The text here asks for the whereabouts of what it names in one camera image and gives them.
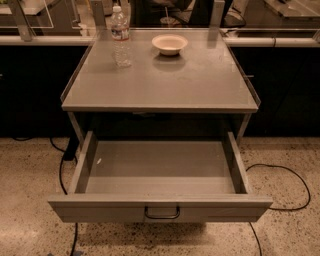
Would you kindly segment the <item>grey top drawer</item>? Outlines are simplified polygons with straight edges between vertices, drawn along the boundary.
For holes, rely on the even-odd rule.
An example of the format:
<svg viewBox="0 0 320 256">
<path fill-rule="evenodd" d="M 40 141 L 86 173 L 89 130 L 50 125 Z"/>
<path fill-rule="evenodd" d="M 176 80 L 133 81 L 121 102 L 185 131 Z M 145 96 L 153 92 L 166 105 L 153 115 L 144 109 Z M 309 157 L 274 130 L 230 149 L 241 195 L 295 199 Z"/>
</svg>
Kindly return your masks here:
<svg viewBox="0 0 320 256">
<path fill-rule="evenodd" d="M 99 140 L 88 132 L 69 191 L 48 203 L 64 222 L 255 222 L 273 200 L 251 190 L 232 133 L 211 141 Z M 153 220 L 145 207 L 180 208 Z"/>
</svg>

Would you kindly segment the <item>white horizontal rail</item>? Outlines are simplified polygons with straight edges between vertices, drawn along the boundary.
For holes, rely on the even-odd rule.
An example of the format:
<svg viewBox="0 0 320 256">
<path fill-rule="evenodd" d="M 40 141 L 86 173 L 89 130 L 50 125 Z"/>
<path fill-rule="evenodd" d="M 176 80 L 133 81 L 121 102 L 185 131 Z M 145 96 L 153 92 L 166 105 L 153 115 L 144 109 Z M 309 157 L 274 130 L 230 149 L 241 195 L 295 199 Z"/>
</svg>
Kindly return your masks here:
<svg viewBox="0 0 320 256">
<path fill-rule="evenodd" d="M 224 37 L 224 42 L 230 47 L 293 47 L 319 48 L 320 43 L 311 38 L 235 38 Z M 190 39 L 178 39 L 176 36 L 151 37 L 149 41 L 161 49 L 173 46 L 187 45 Z M 19 36 L 0 36 L 0 45 L 27 46 L 87 46 L 94 42 L 92 37 L 40 36 L 31 41 L 23 41 Z"/>
</svg>

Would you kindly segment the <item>grey metal cabinet table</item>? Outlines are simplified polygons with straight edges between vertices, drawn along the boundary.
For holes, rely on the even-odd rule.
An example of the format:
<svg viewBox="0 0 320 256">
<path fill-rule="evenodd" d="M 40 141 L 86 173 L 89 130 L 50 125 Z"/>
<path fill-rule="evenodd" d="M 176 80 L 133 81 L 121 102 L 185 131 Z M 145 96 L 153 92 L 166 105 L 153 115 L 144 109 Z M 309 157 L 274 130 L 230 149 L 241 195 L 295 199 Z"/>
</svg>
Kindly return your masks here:
<svg viewBox="0 0 320 256">
<path fill-rule="evenodd" d="M 119 68 L 111 32 L 99 29 L 63 92 L 62 108 L 77 112 L 240 114 L 243 136 L 260 100 L 244 77 L 219 25 L 223 0 L 213 0 L 206 28 L 133 28 L 131 65 Z M 151 37 L 175 34 L 191 42 L 175 56 L 162 55 Z"/>
</svg>

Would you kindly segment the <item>clear plastic water bottle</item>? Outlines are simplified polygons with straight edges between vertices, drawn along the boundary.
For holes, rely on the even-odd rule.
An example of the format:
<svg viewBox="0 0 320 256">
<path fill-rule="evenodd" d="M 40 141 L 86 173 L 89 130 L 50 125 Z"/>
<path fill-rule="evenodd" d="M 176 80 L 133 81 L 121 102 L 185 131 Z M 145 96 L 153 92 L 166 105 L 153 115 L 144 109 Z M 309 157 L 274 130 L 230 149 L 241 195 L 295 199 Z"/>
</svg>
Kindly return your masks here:
<svg viewBox="0 0 320 256">
<path fill-rule="evenodd" d="M 111 36 L 114 46 L 114 58 L 119 67 L 131 65 L 130 29 L 127 17 L 119 5 L 113 6 L 111 16 Z"/>
</svg>

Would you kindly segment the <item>white paper bowl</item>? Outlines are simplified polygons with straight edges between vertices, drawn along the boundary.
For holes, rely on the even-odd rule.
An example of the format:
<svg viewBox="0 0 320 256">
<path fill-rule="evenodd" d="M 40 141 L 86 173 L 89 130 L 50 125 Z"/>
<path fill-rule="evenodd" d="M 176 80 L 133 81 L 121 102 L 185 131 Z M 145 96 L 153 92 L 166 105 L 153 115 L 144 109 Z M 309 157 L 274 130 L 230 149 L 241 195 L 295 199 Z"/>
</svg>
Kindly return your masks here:
<svg viewBox="0 0 320 256">
<path fill-rule="evenodd" d="M 163 34 L 152 39 L 152 45 L 159 50 L 162 55 L 175 56 L 188 45 L 188 40 L 180 35 Z"/>
</svg>

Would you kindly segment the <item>plastic cup with straw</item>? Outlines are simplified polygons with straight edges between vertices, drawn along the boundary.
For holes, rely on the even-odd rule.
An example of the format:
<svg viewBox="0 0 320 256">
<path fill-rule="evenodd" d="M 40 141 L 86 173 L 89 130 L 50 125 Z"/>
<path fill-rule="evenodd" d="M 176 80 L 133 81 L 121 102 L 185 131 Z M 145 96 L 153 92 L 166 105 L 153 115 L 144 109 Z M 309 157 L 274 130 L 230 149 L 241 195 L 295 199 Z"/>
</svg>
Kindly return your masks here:
<svg viewBox="0 0 320 256">
<path fill-rule="evenodd" d="M 163 26 L 167 26 L 168 28 L 172 28 L 176 22 L 176 19 L 169 16 L 168 8 L 165 8 L 165 16 L 160 19 L 160 23 Z"/>
</svg>

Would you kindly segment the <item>grey metal post left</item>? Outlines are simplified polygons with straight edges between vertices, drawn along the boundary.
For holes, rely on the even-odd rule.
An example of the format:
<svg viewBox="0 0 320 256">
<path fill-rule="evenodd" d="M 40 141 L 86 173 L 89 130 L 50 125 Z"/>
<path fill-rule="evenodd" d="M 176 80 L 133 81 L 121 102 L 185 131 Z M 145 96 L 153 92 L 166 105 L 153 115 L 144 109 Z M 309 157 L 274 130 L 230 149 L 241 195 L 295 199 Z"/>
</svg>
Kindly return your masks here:
<svg viewBox="0 0 320 256">
<path fill-rule="evenodd" d="M 29 23 L 25 17 L 23 8 L 19 0 L 8 0 L 8 6 L 17 25 L 17 29 L 21 39 L 25 42 L 31 42 L 33 33 L 30 29 Z"/>
</svg>

